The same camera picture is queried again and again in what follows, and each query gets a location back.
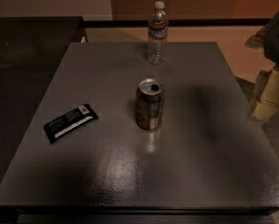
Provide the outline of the orange soda can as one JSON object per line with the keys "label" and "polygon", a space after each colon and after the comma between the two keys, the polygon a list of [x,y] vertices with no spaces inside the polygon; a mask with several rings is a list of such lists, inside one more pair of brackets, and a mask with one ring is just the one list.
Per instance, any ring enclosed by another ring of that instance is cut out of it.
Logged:
{"label": "orange soda can", "polygon": [[154,78],[142,80],[136,91],[136,122],[145,130],[155,130],[161,124],[165,91]]}

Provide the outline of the clear plastic water bottle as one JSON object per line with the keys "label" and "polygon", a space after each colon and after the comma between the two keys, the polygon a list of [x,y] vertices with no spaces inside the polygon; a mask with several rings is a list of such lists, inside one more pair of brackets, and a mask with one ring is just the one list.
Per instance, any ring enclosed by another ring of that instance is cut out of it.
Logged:
{"label": "clear plastic water bottle", "polygon": [[162,1],[154,4],[148,20],[147,60],[158,65],[163,63],[166,54],[169,20]]}

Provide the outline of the black snack bar packet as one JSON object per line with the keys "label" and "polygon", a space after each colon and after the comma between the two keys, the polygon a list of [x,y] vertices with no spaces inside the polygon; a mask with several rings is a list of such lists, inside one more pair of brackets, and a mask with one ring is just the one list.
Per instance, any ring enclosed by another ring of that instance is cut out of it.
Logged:
{"label": "black snack bar packet", "polygon": [[48,140],[54,144],[63,136],[98,118],[91,106],[84,104],[46,123],[44,131]]}

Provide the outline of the yellow cardboard box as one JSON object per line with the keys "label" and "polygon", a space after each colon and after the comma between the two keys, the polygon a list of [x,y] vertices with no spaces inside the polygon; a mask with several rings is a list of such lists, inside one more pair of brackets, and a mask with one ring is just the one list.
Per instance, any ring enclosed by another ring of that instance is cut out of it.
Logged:
{"label": "yellow cardboard box", "polygon": [[249,117],[268,121],[279,110],[279,65],[258,74],[250,102]]}

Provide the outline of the dark object at right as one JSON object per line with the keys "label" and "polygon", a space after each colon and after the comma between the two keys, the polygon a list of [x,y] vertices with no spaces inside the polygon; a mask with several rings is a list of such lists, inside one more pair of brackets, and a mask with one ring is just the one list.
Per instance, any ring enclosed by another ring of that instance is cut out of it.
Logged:
{"label": "dark object at right", "polygon": [[279,64],[279,11],[244,44],[253,49],[263,48],[264,56]]}

